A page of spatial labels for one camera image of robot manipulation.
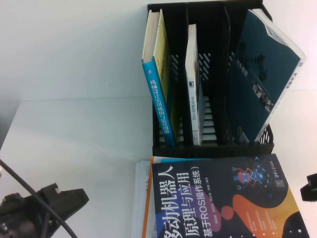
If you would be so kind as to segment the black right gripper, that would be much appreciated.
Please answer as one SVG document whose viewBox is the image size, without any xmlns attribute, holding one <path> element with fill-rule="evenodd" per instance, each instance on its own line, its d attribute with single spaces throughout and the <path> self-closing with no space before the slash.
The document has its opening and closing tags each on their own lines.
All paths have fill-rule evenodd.
<svg viewBox="0 0 317 238">
<path fill-rule="evenodd" d="M 317 173 L 307 176 L 307 181 L 308 184 L 300 189 L 302 200 L 307 202 L 316 202 L 317 189 L 312 188 L 310 185 L 317 185 Z"/>
</svg>

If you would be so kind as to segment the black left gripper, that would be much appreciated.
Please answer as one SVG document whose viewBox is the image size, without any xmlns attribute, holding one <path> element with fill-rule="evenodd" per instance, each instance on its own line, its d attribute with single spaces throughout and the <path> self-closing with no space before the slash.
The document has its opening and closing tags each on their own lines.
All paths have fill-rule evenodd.
<svg viewBox="0 0 317 238">
<path fill-rule="evenodd" d="M 64 221 L 89 201 L 84 189 L 62 191 L 53 210 Z M 0 201 L 0 236 L 2 238 L 50 238 L 61 224 L 41 206 L 34 196 L 12 193 Z"/>
</svg>

